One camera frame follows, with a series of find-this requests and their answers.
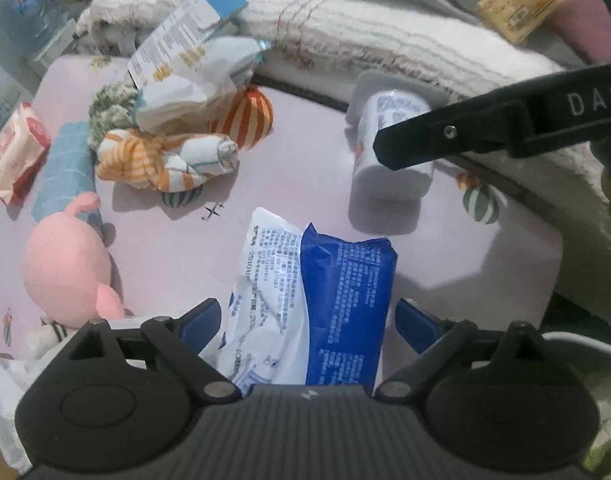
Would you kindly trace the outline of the blue white plastic package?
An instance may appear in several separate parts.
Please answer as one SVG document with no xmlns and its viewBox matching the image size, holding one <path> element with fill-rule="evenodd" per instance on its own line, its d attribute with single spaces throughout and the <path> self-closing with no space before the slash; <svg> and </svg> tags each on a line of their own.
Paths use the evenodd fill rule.
<svg viewBox="0 0 611 480">
<path fill-rule="evenodd" d="M 386 238 L 348 242 L 254 211 L 216 354 L 256 385 L 373 389 L 398 255 Z"/>
</svg>

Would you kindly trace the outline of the yellow cracker packet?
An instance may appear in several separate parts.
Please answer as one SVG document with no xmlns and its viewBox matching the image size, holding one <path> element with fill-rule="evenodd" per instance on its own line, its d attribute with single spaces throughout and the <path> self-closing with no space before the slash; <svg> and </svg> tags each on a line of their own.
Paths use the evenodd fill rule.
<svg viewBox="0 0 611 480">
<path fill-rule="evenodd" d="M 480 0 L 476 11 L 484 24 L 511 44 L 521 44 L 554 12 L 571 0 Z"/>
</svg>

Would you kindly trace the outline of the pink plush toy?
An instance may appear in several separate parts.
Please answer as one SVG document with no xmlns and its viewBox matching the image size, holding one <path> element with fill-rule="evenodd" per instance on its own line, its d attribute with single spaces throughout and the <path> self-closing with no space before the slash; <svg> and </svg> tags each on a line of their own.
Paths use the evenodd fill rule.
<svg viewBox="0 0 611 480">
<path fill-rule="evenodd" d="M 85 192 L 65 210 L 41 220 L 29 237 L 21 278 L 33 302 L 48 318 L 79 328 L 93 318 L 119 320 L 126 309 L 112 288 L 112 259 L 88 222 L 79 218 L 100 206 L 100 196 Z"/>
</svg>

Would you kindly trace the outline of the green striped small ball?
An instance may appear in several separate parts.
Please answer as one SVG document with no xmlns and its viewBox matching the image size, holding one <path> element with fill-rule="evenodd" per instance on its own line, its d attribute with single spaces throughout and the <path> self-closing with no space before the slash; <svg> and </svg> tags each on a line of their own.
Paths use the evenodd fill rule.
<svg viewBox="0 0 611 480">
<path fill-rule="evenodd" d="M 161 200 L 169 208 L 178 209 L 190 204 L 202 194 L 202 185 L 181 192 L 162 192 Z"/>
</svg>

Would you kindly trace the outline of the green striped ball right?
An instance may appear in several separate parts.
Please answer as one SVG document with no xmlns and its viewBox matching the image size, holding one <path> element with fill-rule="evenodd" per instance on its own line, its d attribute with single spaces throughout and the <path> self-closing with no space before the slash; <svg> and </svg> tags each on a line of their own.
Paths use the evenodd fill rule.
<svg viewBox="0 0 611 480">
<path fill-rule="evenodd" d="M 492 224 L 499 220 L 499 201 L 490 186 L 478 184 L 467 188 L 463 196 L 467 214 L 480 224 Z"/>
</svg>

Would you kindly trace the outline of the orange white striped cloth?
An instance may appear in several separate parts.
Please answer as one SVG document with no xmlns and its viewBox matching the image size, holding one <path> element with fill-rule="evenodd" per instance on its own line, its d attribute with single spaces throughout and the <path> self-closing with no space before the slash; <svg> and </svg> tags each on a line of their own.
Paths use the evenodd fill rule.
<svg viewBox="0 0 611 480">
<path fill-rule="evenodd" d="M 200 188 L 233 172 L 238 148 L 224 134 L 153 136 L 138 129 L 114 129 L 97 148 L 97 177 L 140 190 L 179 193 Z"/>
</svg>

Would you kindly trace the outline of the light blue towel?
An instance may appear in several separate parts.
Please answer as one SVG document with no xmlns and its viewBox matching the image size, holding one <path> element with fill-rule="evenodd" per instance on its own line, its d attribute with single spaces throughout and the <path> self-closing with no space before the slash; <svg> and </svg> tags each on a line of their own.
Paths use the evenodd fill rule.
<svg viewBox="0 0 611 480">
<path fill-rule="evenodd" d="M 39 194 L 31 211 L 34 222 L 64 211 L 79 195 L 96 191 L 88 137 L 87 122 L 68 122 L 59 129 L 48 150 Z"/>
</svg>

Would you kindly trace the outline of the white plastic cup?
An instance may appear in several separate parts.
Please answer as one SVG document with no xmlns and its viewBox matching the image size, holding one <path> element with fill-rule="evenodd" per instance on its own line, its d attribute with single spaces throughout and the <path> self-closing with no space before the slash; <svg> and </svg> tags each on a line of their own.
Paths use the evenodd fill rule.
<svg viewBox="0 0 611 480">
<path fill-rule="evenodd" d="M 365 72 L 345 121 L 355 132 L 353 188 L 368 200 L 416 202 L 429 191 L 433 162 L 420 153 L 412 120 L 449 103 L 443 90 L 411 79 Z"/>
</svg>

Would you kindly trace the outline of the orange striped ball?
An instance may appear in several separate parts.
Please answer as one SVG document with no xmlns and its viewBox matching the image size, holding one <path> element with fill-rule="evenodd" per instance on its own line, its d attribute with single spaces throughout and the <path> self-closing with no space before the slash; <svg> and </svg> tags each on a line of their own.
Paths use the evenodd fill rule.
<svg viewBox="0 0 611 480">
<path fill-rule="evenodd" d="M 251 150 L 273 127 L 274 110 L 269 98 L 256 86 L 248 87 L 232 108 L 219 119 L 210 122 L 211 133 L 229 136 L 240 150 Z"/>
</svg>

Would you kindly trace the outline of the white rolled blanket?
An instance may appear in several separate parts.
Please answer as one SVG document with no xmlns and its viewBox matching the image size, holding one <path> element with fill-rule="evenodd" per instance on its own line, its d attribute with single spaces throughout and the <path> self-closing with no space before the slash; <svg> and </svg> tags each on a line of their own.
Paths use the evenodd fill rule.
<svg viewBox="0 0 611 480">
<path fill-rule="evenodd" d="M 457 18 L 369 0 L 247 0 L 240 31 L 273 42 L 275 58 L 299 87 L 346 82 L 363 70 L 408 76 L 473 98 L 565 70 L 536 50 L 516 47 L 496 32 Z M 576 228 L 605 236 L 611 249 L 603 166 L 589 144 L 513 160 L 482 155 L 499 171 L 552 205 Z"/>
</svg>

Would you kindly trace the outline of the crumpled white plastic bag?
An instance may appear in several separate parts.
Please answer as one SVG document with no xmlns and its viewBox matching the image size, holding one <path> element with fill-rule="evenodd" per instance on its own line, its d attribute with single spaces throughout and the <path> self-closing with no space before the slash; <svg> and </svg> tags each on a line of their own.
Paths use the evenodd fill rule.
<svg viewBox="0 0 611 480">
<path fill-rule="evenodd" d="M 252 37 L 222 36 L 160 63 L 138 84 L 135 125 L 147 133 L 181 133 L 220 118 L 247 89 L 271 49 Z"/>
</svg>

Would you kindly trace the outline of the green white scrunchie cloth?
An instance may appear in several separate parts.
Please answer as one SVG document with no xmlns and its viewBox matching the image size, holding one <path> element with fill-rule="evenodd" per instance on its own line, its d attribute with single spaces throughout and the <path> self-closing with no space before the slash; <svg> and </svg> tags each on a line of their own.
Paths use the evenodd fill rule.
<svg viewBox="0 0 611 480">
<path fill-rule="evenodd" d="M 89 108 L 88 145 L 91 150 L 97 150 L 108 131 L 135 125 L 133 112 L 137 97 L 138 89 L 126 82 L 106 84 L 94 94 Z"/>
</svg>

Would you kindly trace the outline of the pink wet wipes pack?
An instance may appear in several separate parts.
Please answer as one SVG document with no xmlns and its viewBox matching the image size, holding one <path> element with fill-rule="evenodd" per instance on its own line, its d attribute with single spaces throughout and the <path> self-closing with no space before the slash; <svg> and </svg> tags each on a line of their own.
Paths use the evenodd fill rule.
<svg viewBox="0 0 611 480">
<path fill-rule="evenodd" d="M 0 201 L 21 205 L 45 162 L 51 138 L 29 102 L 21 102 L 0 131 Z"/>
</svg>

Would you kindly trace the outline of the blue white paper box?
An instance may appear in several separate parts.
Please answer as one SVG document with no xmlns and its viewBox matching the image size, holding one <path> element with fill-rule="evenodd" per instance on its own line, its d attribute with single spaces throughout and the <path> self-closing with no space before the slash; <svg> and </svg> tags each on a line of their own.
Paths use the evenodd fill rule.
<svg viewBox="0 0 611 480">
<path fill-rule="evenodd" d="M 234 34 L 233 20 L 247 6 L 247 0 L 182 0 L 130 58 L 128 72 L 136 88 L 171 75 L 193 80 L 204 44 L 223 30 Z"/>
</svg>

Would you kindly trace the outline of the blue water jug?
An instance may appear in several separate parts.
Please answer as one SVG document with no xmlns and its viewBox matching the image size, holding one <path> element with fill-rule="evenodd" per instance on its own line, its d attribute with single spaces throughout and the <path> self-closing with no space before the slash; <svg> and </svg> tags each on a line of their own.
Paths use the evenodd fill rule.
<svg viewBox="0 0 611 480">
<path fill-rule="evenodd" d="M 38 54 L 66 24 L 52 0 L 0 0 L 0 32 L 26 58 Z"/>
</svg>

